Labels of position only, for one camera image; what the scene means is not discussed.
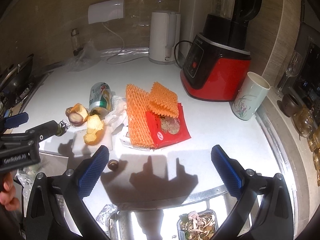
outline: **wine glass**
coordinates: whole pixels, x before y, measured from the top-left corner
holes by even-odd
[[[301,65],[302,65],[302,56],[301,56],[301,54],[299,54],[298,52],[293,50],[293,53],[291,55],[289,53],[287,54],[287,56],[284,60],[284,64],[286,64],[286,62],[288,62],[288,66],[287,66],[287,69],[285,70],[285,74],[286,74],[285,79],[282,79],[282,84],[280,81],[278,86],[272,88],[273,91],[280,98],[283,98],[282,89],[284,87],[284,84],[287,82],[288,78],[295,77],[299,74],[300,69],[301,69]]]

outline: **white kettle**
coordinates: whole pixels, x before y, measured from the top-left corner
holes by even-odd
[[[151,15],[149,60],[157,64],[174,63],[174,46],[179,41],[181,14],[155,11]]]

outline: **red packet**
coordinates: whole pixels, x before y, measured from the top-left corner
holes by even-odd
[[[184,121],[181,103],[178,103],[178,110],[179,116],[177,118],[158,115],[151,111],[146,112],[155,148],[169,146],[191,138]]]

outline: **finger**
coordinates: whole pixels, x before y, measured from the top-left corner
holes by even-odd
[[[13,177],[10,173],[7,173],[5,176],[4,176],[4,183],[3,183],[3,187],[6,191],[10,191],[10,189],[12,188],[13,186]]]
[[[8,211],[15,211],[20,207],[19,200],[15,197],[10,201],[9,204],[5,205],[4,207]]]
[[[4,206],[9,204],[15,195],[16,195],[16,188],[15,187],[12,187],[9,192],[1,192],[0,193],[0,203]]]

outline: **green can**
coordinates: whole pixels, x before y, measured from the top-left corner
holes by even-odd
[[[97,114],[104,119],[112,111],[112,93],[108,84],[99,82],[92,86],[89,99],[90,115]]]

